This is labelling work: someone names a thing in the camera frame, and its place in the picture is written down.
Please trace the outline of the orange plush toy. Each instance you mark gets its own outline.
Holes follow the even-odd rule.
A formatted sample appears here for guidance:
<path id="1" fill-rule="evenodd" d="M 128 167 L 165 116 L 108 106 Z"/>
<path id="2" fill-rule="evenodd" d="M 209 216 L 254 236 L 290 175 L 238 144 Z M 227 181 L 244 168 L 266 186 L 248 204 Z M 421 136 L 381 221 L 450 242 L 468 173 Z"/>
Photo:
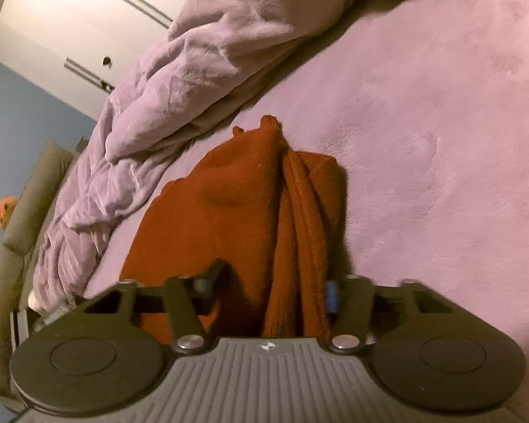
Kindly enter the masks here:
<path id="1" fill-rule="evenodd" d="M 0 228 L 5 229 L 9 224 L 13 212 L 17 206 L 18 199 L 14 196 L 6 196 L 0 200 Z"/>

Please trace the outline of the grey headboard cushion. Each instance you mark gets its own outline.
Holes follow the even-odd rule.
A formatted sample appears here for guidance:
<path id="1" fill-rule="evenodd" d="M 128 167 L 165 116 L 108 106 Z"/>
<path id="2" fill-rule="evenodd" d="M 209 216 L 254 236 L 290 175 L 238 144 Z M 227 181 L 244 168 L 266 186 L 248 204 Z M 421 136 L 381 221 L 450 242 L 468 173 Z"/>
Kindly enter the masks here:
<path id="1" fill-rule="evenodd" d="M 9 376 L 10 313 L 27 307 L 44 231 L 58 191 L 77 158 L 54 140 L 47 142 L 0 238 L 0 403 L 11 411 L 19 412 L 24 405 L 14 395 Z"/>

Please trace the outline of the white wardrobe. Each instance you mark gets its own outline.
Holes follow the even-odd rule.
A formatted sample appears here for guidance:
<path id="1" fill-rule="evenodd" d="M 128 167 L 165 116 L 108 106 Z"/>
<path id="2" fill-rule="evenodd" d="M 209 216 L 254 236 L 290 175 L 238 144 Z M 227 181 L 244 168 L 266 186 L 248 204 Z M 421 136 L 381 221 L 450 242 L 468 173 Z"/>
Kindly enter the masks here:
<path id="1" fill-rule="evenodd" d="M 97 119 L 123 76 L 185 0 L 4 0 L 0 62 Z"/>

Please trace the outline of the rust brown knit cardigan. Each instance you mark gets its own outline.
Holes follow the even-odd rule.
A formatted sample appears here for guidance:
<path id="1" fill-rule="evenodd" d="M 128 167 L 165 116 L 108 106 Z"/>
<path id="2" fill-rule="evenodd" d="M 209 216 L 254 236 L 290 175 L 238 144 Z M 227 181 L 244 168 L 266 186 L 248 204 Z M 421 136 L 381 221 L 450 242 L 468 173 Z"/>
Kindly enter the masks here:
<path id="1" fill-rule="evenodd" d="M 344 182 L 333 157 L 290 148 L 281 124 L 235 128 L 146 210 L 120 276 L 147 287 L 230 264 L 201 318 L 212 337 L 317 337 L 330 325 L 329 258 L 341 230 Z"/>

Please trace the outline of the lilac crumpled duvet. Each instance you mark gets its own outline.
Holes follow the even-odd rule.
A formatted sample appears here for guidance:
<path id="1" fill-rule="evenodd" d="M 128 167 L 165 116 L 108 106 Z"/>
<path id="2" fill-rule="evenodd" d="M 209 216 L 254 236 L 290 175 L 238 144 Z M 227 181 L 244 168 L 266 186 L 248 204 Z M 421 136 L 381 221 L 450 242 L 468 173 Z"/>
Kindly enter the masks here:
<path id="1" fill-rule="evenodd" d="M 109 95 L 61 187 L 44 233 L 29 306 L 82 295 L 117 224 L 150 198 L 181 147 L 265 87 L 301 43 L 353 0 L 186 0 Z"/>

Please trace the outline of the lilac fleece bed sheet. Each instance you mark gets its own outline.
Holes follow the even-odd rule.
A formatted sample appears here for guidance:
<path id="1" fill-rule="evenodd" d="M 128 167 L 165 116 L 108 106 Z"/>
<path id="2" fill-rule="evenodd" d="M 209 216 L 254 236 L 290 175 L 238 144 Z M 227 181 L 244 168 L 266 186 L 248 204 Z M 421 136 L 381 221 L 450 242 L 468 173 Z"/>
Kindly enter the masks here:
<path id="1" fill-rule="evenodd" d="M 428 284 L 512 336 L 529 364 L 529 0 L 353 0 L 180 148 L 115 228 L 87 296 L 121 279 L 164 185 L 265 116 L 291 149 L 342 171 L 329 272 Z M 511 405 L 529 420 L 529 368 Z"/>

